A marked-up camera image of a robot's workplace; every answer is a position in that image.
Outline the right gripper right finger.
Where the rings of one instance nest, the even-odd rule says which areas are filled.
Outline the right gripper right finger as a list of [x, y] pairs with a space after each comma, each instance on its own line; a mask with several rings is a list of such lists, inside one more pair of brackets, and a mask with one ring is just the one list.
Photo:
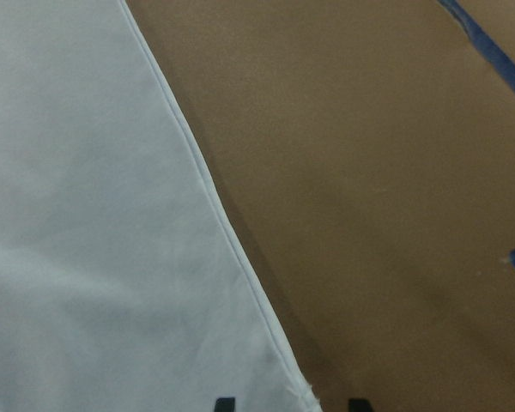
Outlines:
[[348, 412], [374, 412], [374, 409], [368, 399], [350, 398], [348, 400]]

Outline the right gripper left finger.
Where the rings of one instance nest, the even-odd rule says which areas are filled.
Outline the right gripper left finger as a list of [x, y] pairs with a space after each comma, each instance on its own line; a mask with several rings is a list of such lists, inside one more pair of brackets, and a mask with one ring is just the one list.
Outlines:
[[235, 412], [235, 397], [219, 397], [215, 400], [214, 412]]

